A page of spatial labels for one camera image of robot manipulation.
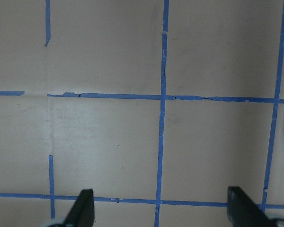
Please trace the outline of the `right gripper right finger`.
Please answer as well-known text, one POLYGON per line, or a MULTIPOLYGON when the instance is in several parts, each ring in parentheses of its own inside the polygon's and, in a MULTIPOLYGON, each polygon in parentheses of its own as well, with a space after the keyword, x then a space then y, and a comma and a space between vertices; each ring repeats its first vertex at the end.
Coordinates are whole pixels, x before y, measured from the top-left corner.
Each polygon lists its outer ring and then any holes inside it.
POLYGON ((249 196, 238 186, 229 186, 227 216, 233 227, 276 227, 249 196))

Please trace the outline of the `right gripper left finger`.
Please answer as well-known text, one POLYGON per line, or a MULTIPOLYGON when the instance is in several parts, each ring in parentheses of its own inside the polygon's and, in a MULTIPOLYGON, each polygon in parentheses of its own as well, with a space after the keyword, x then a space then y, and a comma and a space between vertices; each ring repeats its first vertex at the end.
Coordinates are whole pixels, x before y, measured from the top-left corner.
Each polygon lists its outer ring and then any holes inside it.
POLYGON ((95 221, 94 195, 92 189, 80 192, 62 227, 92 227, 95 221))

